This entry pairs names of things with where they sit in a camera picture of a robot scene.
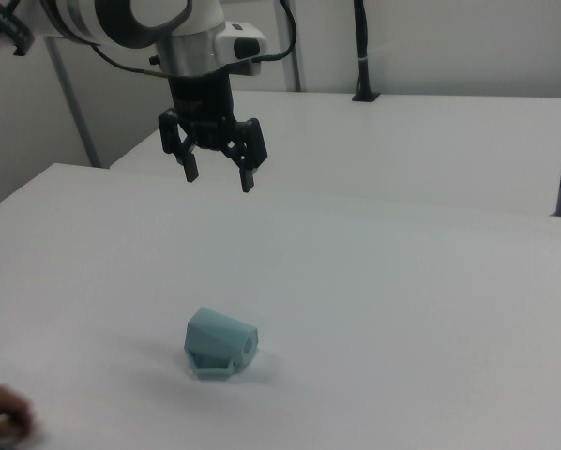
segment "finger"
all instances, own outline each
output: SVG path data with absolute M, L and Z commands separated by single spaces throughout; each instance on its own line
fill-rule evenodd
M 23 429 L 11 422 L 0 421 L 0 438 L 16 438 L 23 435 Z
M 30 405 L 22 397 L 3 386 L 0 393 L 0 414 L 7 415 L 11 425 L 21 428 L 24 436 L 32 431 L 33 418 Z

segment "white desk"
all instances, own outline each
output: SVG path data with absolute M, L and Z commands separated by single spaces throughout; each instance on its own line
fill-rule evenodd
M 236 92 L 239 120 L 262 122 L 256 187 L 549 216 L 561 173 L 561 99 Z M 240 189 L 223 155 L 196 151 L 200 178 Z M 184 178 L 159 133 L 113 170 Z
M 200 306 L 260 330 L 199 382 Z M 54 166 L 0 204 L 46 450 L 561 450 L 561 219 Z

